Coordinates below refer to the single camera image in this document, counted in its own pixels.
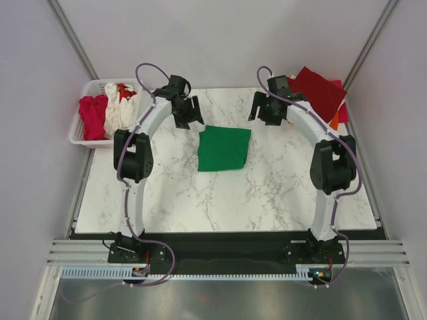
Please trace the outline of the green t-shirt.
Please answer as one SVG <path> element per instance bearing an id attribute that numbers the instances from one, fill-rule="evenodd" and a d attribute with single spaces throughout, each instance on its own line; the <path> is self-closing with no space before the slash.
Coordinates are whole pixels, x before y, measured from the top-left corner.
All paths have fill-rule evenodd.
<path id="1" fill-rule="evenodd" d="M 199 133 L 199 172 L 243 169 L 249 151 L 250 129 L 206 125 Z"/>

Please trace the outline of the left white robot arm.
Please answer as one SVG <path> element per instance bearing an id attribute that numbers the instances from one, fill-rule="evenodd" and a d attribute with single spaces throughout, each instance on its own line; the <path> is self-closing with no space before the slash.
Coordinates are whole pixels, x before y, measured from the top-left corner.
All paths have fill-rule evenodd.
<path id="1" fill-rule="evenodd" d="M 164 89 L 155 91 L 154 102 L 136 122 L 126 129 L 118 129 L 113 136 L 113 166 L 116 177 L 123 184 L 123 219 L 119 232 L 129 238 L 123 254 L 132 262 L 146 255 L 146 246 L 138 238 L 145 231 L 143 222 L 143 194 L 147 178 L 154 168 L 151 139 L 160 125 L 173 116 L 178 129 L 189 129 L 194 121 L 204 124 L 196 95 L 182 97 Z"/>

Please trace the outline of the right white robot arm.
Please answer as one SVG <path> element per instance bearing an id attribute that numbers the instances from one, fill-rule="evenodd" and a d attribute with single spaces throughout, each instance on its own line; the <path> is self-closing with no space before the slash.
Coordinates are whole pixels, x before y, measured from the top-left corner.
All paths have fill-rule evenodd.
<path id="1" fill-rule="evenodd" d="M 310 233 L 315 240 L 306 245 L 310 261 L 321 262 L 329 254 L 326 241 L 333 239 L 336 201 L 356 178 L 356 140 L 351 135 L 339 135 L 312 109 L 307 101 L 282 101 L 262 92 L 255 92 L 248 119 L 256 118 L 266 125 L 280 125 L 288 120 L 314 148 L 310 179 L 317 189 L 316 208 Z"/>

